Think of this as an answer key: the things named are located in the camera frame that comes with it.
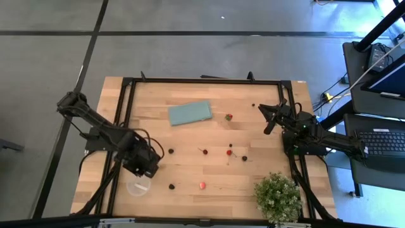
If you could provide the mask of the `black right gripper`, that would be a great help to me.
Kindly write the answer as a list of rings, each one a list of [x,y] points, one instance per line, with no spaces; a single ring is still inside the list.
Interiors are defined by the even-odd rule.
[[[282,100],[275,106],[260,104],[258,108],[263,115],[269,115],[268,123],[276,123],[283,127],[297,126],[296,117],[293,116],[292,108],[286,100]]]

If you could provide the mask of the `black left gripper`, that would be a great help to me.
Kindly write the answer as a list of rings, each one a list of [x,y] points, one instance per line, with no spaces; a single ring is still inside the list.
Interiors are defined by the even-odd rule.
[[[159,169],[158,163],[161,157],[156,153],[153,147],[147,143],[135,144],[131,150],[126,151],[123,156],[123,168],[134,175],[153,178]]]

